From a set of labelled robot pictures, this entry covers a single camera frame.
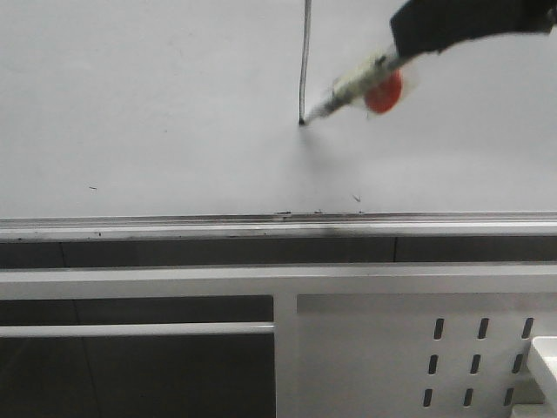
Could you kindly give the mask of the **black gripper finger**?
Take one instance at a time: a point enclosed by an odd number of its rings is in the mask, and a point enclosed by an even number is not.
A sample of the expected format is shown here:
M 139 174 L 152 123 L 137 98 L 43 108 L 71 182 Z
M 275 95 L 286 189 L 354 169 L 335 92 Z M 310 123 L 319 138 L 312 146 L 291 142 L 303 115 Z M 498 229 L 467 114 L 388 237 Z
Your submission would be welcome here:
M 555 25 L 555 1 L 408 1 L 390 19 L 402 57 L 508 33 L 547 34 Z

